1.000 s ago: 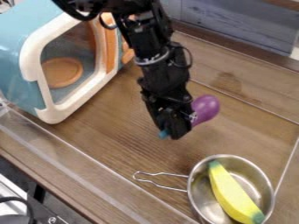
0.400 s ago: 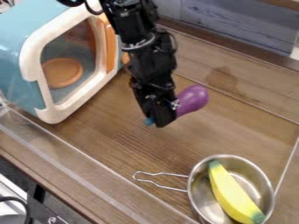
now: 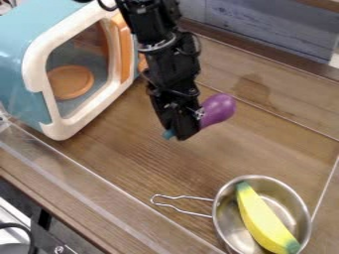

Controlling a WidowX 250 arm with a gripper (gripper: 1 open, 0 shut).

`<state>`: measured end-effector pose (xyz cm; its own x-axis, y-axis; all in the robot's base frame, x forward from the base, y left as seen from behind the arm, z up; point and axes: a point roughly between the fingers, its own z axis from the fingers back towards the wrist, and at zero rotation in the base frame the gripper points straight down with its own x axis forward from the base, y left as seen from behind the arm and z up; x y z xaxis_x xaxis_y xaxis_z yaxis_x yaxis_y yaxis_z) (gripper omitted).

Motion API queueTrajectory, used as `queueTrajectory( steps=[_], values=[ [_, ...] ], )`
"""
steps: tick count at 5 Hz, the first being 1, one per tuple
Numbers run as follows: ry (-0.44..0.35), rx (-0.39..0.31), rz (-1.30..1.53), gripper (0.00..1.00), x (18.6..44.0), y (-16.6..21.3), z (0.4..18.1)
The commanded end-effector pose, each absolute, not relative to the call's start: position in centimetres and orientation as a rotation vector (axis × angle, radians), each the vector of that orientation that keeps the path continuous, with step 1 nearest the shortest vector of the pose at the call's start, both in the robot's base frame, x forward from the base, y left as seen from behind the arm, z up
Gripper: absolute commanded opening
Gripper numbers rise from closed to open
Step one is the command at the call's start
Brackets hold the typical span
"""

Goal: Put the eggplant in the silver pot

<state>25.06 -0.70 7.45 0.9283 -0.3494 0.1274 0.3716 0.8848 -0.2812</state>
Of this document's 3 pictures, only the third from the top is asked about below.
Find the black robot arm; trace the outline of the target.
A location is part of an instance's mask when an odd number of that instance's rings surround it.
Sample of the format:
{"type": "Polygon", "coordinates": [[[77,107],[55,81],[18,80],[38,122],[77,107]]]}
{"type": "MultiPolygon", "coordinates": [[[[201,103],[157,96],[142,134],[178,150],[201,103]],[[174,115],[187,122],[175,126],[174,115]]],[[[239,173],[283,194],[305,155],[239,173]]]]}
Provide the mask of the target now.
{"type": "Polygon", "coordinates": [[[195,35],[178,26],[182,17],[179,0],[114,0],[107,6],[97,0],[106,12],[118,10],[145,55],[147,93],[163,125],[165,136],[179,141],[201,131],[203,107],[195,78],[201,73],[202,49],[195,35]]]}

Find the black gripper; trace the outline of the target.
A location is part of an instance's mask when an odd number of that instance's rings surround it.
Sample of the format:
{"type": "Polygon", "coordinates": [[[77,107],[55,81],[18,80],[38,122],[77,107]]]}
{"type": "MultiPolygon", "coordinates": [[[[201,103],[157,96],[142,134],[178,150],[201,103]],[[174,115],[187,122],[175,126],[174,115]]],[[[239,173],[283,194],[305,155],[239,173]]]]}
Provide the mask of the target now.
{"type": "Polygon", "coordinates": [[[147,93],[166,130],[185,141],[201,131],[205,109],[195,78],[201,73],[201,42],[191,32],[177,31],[169,40],[141,44],[147,69],[147,93]]]}

